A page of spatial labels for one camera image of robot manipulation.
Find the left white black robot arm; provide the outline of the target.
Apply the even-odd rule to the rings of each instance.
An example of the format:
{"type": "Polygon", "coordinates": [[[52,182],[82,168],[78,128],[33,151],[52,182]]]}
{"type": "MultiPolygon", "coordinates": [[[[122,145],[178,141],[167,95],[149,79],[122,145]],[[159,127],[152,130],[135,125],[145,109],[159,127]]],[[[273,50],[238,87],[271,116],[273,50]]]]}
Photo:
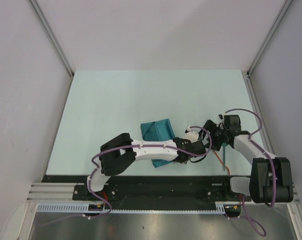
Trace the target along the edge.
{"type": "Polygon", "coordinates": [[[167,141],[134,140],[129,133],[122,133],[101,146],[100,152],[93,156],[93,172],[87,177],[84,195],[97,199],[110,177],[123,173],[134,162],[144,160],[164,160],[173,163],[187,163],[191,158],[206,157],[212,147],[212,139],[204,144],[199,138],[174,138],[167,141]]]}

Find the teal satin napkin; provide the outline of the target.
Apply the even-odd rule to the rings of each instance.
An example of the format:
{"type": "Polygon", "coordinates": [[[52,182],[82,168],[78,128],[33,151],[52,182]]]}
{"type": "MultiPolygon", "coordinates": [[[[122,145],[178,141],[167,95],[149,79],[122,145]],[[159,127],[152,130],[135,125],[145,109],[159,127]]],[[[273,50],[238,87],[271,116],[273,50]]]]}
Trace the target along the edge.
{"type": "Polygon", "coordinates": [[[148,142],[163,142],[175,138],[170,120],[162,119],[140,124],[142,139],[148,142]]]}

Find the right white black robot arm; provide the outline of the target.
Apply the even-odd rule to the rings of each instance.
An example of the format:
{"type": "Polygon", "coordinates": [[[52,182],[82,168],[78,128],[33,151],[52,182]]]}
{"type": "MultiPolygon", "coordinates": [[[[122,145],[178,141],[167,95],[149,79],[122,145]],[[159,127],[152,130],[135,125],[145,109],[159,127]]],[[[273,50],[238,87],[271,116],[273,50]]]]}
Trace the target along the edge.
{"type": "Polygon", "coordinates": [[[273,206],[275,203],[293,201],[293,182],[290,162],[285,157],[265,150],[254,139],[253,134],[243,131],[238,115],[224,115],[221,124],[207,120],[203,128],[209,133],[211,148],[220,150],[230,146],[241,153],[251,164],[249,177],[231,177],[230,183],[221,188],[222,196],[232,201],[239,194],[249,196],[254,203],[273,206]]]}

